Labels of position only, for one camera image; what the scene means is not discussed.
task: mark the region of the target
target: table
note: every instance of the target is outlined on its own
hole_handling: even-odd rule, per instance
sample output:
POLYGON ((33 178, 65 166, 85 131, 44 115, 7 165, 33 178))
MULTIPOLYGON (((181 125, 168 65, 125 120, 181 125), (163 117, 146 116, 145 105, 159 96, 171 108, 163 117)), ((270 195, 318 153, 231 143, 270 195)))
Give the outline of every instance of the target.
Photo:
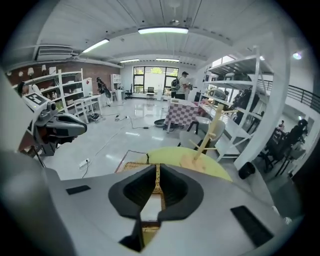
POLYGON ((100 104, 100 97, 101 97, 101 95, 93 95, 93 96, 90 96, 90 97, 83 97, 83 98, 79 98, 79 99, 74 100, 73 103, 74 103, 74 108, 75 108, 75 114, 76 114, 76 116, 79 118, 80 112, 78 112, 77 105, 78 105, 78 104, 81 104, 82 112, 83 112, 83 114, 84 114, 85 123, 88 124, 89 121, 88 121, 88 118, 87 118, 87 114, 86 114, 86 109, 85 109, 85 107, 92 106, 92 109, 94 109, 94 108, 93 108, 93 104, 95 104, 95 103, 98 103, 99 110, 100 110, 100 115, 102 115, 101 104, 100 104))
POLYGON ((189 126, 192 121, 196 120, 197 115, 198 107, 191 101, 179 99, 178 102, 173 102, 173 99, 171 99, 168 113, 164 120, 167 125, 166 132, 169 133, 171 123, 189 126))
MULTIPOLYGON (((151 150, 147 153, 151 164, 167 164, 180 167, 181 157, 183 155, 195 155, 196 151, 187 147, 166 146, 151 150)), ((214 159, 205 154, 201 154, 199 159, 204 163, 206 174, 233 182, 228 172, 214 159)), ((142 156, 135 162, 146 163, 147 155, 142 156)))

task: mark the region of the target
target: railing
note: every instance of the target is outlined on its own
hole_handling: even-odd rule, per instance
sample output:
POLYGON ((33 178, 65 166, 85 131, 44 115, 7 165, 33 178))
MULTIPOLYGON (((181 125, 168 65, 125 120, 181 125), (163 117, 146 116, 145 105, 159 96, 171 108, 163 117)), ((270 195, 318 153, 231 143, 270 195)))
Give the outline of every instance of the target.
MULTIPOLYGON (((259 79, 257 85, 261 89, 264 89, 264 86, 265 86, 265 89, 267 91, 271 91, 273 82, 269 80, 264 80, 264 84, 263 84, 262 80, 259 79)), ((317 111, 320 114, 320 96, 308 90, 301 89, 293 85, 289 85, 287 97, 307 105, 308 107, 312 108, 313 110, 317 111)))

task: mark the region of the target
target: brick wall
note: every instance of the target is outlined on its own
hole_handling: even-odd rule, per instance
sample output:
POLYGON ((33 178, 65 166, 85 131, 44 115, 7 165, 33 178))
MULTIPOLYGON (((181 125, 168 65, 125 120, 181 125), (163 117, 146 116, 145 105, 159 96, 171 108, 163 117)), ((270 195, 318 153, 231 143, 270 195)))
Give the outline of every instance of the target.
MULTIPOLYGON (((12 85, 19 84, 20 81, 29 80, 28 76, 28 68, 33 68, 34 74, 32 78, 38 78, 43 75, 41 68, 43 64, 25 66, 21 68, 17 68, 11 71, 11 75, 7 76, 12 85), (23 72, 23 76, 19 77, 19 72, 23 72)), ((45 64, 47 70, 49 67, 56 67, 56 71, 61 70, 62 72, 72 72, 72 71, 80 71, 82 68, 83 71, 83 79, 92 78, 92 92, 97 93, 98 85, 97 85, 97 77, 100 77, 102 81, 106 84, 106 86, 111 89, 110 84, 110 74, 120 74, 120 69, 117 67, 100 65, 100 64, 92 64, 92 63, 84 63, 84 62, 55 62, 55 63, 47 63, 45 64)), ((74 80, 74 77, 63 77, 62 82, 66 83, 68 80, 74 80)), ((53 86, 53 80, 44 81, 37 84, 39 89, 47 88, 48 86, 53 86)))

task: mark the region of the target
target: wooden stand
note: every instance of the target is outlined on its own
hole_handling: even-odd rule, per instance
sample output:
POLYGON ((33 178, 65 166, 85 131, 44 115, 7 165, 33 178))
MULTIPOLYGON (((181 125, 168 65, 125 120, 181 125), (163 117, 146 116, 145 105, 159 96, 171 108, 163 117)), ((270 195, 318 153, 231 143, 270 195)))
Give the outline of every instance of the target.
POLYGON ((197 151, 195 155, 183 155, 180 160, 181 167, 198 171, 200 173, 206 172, 205 165, 203 161, 199 159, 199 157, 201 156, 201 153, 204 150, 216 150, 215 147, 206 147, 206 145, 211 138, 214 138, 216 136, 216 134, 214 134, 214 130, 216 128, 218 120, 220 119, 222 114, 238 112, 238 110, 223 111, 223 108, 224 108, 224 105, 222 104, 219 104, 218 107, 216 108, 214 119, 210 123, 208 131, 200 146, 198 146, 196 143, 190 140, 190 142, 197 148, 197 151))

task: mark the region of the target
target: white shirt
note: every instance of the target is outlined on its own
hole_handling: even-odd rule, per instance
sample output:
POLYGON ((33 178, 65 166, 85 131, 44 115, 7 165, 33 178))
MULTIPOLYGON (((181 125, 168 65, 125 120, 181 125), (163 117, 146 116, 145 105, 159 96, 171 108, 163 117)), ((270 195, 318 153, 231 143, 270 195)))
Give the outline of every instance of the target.
POLYGON ((181 76, 179 78, 180 88, 179 88, 179 90, 176 91, 175 94, 185 94, 186 93, 186 88, 184 88, 183 85, 187 85, 187 84, 188 84, 188 80, 185 77, 181 76))

